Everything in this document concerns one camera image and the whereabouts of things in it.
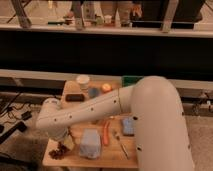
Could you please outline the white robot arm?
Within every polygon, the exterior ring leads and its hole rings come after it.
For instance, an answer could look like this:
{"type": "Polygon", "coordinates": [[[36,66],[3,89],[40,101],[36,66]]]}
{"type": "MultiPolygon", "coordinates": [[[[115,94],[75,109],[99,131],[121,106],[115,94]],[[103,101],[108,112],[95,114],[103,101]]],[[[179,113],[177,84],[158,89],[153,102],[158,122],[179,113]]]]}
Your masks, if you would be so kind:
{"type": "Polygon", "coordinates": [[[71,125],[123,113],[132,115],[139,171],[195,171],[180,95],[161,76],[146,76],[65,109],[59,100],[48,98],[36,127],[61,142],[71,125]]]}

